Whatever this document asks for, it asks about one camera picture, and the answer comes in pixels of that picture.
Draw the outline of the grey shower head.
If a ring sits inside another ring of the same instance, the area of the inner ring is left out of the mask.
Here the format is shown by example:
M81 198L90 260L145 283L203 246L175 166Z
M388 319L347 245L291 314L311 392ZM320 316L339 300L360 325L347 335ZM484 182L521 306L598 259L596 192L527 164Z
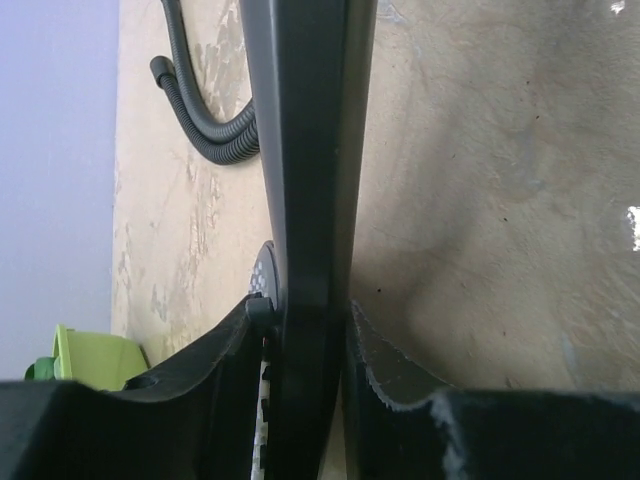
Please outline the grey shower head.
M377 5L245 1L241 17L276 252L269 479L314 479L344 355Z

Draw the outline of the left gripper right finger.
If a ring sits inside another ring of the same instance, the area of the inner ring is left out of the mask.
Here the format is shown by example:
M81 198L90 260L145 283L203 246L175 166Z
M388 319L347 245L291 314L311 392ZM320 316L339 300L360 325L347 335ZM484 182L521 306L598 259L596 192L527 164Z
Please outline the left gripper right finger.
M635 479L635 392L458 389L381 336L358 305L342 377L351 479Z

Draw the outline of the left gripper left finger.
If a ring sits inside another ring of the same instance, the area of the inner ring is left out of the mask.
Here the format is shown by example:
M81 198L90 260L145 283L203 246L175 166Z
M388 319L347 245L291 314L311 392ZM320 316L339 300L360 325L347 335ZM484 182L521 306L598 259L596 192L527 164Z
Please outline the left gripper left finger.
M2 478L249 478L261 363L250 299L121 391L2 383Z

